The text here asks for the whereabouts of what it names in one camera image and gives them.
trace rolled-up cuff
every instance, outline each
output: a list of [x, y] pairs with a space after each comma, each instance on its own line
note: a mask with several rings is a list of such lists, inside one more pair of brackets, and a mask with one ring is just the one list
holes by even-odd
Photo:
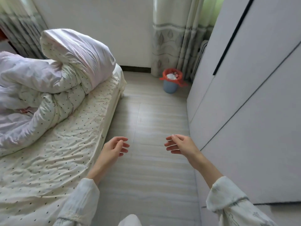
[[223, 176], [213, 184], [208, 194], [207, 209], [216, 212], [245, 198], [247, 198], [246, 194], [229, 178]]
[[83, 178], [67, 198], [58, 218], [90, 225], [97, 209], [99, 189], [92, 179]]

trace white wardrobe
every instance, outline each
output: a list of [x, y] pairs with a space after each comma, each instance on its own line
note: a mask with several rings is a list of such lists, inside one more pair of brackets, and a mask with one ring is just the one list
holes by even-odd
[[[213, 76], [248, 2], [224, 0], [187, 99], [190, 135], [252, 203], [279, 225], [294, 225], [301, 222], [301, 0], [254, 0]], [[216, 225], [206, 210], [209, 189], [196, 177], [203, 226]]]

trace curtain fold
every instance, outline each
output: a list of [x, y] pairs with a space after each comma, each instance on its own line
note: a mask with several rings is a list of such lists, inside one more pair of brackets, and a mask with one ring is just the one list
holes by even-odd
[[0, 0], [0, 28], [21, 56], [46, 58], [40, 37], [47, 26], [32, 0]]
[[224, 0], [153, 0], [151, 74], [181, 70], [193, 78], [200, 46], [209, 39]]

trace gray trash can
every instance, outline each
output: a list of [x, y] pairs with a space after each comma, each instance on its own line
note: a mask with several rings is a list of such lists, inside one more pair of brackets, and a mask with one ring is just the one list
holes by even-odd
[[163, 81], [163, 89], [166, 93], [175, 93], [178, 89], [178, 84], [167, 80]]

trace red trash bag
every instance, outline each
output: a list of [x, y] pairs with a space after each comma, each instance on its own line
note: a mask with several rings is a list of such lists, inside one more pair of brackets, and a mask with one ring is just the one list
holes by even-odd
[[[167, 75], [168, 74], [173, 74], [173, 73], [176, 73], [178, 76], [177, 76], [177, 79], [175, 80], [171, 80], [169, 78], [167, 78]], [[169, 69], [166, 69], [163, 71], [162, 73], [162, 78], [160, 78], [160, 80], [166, 80], [168, 82], [173, 82], [173, 83], [176, 83], [178, 84], [180, 87], [183, 87], [183, 86], [187, 86], [188, 84], [186, 82], [184, 82], [183, 80], [183, 73], [180, 72], [179, 70], [175, 69], [175, 68], [169, 68]]]

